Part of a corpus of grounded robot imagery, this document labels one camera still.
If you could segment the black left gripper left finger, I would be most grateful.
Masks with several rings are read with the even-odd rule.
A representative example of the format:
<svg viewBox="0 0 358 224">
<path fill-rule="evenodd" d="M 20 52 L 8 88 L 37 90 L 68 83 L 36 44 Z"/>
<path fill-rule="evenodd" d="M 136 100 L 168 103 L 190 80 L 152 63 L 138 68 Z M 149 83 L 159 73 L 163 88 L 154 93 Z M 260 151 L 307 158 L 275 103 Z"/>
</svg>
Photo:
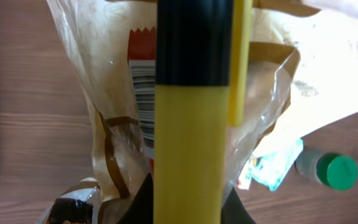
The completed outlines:
<svg viewBox="0 0 358 224">
<path fill-rule="evenodd" d="M 152 174 L 149 173 L 118 224 L 153 224 L 153 209 L 154 184 Z"/>
</svg>

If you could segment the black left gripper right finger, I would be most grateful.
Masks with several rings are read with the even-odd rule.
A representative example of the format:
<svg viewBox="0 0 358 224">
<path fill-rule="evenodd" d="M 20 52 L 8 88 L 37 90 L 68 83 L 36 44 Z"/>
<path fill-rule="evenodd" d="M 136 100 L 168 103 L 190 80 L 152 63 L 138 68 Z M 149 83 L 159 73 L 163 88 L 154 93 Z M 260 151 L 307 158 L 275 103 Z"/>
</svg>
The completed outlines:
<svg viewBox="0 0 358 224">
<path fill-rule="evenodd" d="M 235 188 L 232 188 L 222 207 L 221 224 L 256 224 L 243 206 Z"/>
</svg>

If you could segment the teal white tissue pack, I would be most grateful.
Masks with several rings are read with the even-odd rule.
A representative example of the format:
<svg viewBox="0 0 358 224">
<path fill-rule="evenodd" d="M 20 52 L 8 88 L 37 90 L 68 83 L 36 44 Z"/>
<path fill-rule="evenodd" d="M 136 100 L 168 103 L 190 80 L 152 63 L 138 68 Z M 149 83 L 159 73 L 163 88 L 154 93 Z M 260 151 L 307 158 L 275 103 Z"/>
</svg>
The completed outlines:
<svg viewBox="0 0 358 224">
<path fill-rule="evenodd" d="M 303 148 L 303 140 L 296 139 L 282 145 L 276 152 L 260 158 L 249 159 L 237 180 L 237 188 L 249 190 L 250 184 L 254 180 L 266 186 L 269 191 L 276 191 Z"/>
</svg>

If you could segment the red white snack bar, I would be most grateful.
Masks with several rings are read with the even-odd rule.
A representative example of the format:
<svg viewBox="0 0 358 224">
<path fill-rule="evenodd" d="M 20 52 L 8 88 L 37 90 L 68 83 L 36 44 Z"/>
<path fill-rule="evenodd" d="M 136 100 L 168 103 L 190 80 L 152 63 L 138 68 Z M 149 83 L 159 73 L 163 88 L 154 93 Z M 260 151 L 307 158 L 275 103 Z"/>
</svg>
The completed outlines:
<svg viewBox="0 0 358 224">
<path fill-rule="evenodd" d="M 127 61 L 134 86 L 140 128 L 150 169 L 154 170 L 155 58 L 157 30 L 136 29 L 129 33 Z"/>
</svg>

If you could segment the yellow glue stick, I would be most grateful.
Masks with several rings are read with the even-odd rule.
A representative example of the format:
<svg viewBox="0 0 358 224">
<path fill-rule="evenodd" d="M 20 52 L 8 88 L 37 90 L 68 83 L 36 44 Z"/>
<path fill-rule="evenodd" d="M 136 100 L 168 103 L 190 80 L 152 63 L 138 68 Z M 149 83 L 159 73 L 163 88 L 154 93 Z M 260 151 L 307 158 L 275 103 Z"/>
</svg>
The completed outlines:
<svg viewBox="0 0 358 224">
<path fill-rule="evenodd" d="M 243 122 L 252 2 L 159 0 L 154 223 L 219 223 L 226 131 Z"/>
</svg>

